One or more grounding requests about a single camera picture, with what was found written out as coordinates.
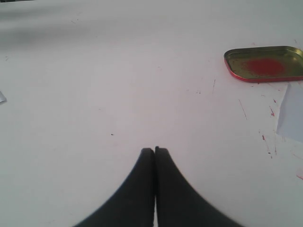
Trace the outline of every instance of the white paper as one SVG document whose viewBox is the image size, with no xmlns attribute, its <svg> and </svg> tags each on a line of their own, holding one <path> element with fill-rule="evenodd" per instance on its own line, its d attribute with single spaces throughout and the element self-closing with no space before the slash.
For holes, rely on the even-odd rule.
<svg viewBox="0 0 303 227">
<path fill-rule="evenodd" d="M 2 92 L 0 91 L 0 104 L 3 104 L 5 103 L 7 100 L 6 100 L 6 97 L 2 94 Z"/>
<path fill-rule="evenodd" d="M 280 108 L 277 134 L 303 142 L 303 89 L 288 84 Z"/>
</svg>

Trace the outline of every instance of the white table surface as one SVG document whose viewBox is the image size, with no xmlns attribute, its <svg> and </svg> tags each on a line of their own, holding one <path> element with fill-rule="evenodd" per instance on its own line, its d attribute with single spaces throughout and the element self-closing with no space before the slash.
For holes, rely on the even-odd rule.
<svg viewBox="0 0 303 227">
<path fill-rule="evenodd" d="M 159 145 L 241 224 L 301 227 L 303 144 L 275 133 L 287 83 L 238 81 L 223 54 L 302 48 L 302 7 L 0 3 L 0 226 L 73 226 L 121 185 L 141 148 Z"/>
</svg>

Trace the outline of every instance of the red powder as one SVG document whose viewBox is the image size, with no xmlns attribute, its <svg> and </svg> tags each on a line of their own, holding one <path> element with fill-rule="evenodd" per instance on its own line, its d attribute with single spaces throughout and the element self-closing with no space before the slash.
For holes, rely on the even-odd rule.
<svg viewBox="0 0 303 227">
<path fill-rule="evenodd" d="M 259 76 L 277 76 L 284 72 L 283 65 L 270 58 L 250 60 L 244 63 L 245 68 Z"/>
</svg>

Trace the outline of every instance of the paper sheet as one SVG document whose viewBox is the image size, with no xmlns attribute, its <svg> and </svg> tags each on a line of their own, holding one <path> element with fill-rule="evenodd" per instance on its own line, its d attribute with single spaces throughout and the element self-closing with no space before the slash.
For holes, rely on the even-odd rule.
<svg viewBox="0 0 303 227">
<path fill-rule="evenodd" d="M 277 134 L 303 142 L 303 88 L 288 84 L 280 108 Z"/>
<path fill-rule="evenodd" d="M 6 100 L 6 97 L 2 94 L 2 92 L 0 91 L 0 104 L 3 104 L 5 103 L 7 100 Z"/>
</svg>

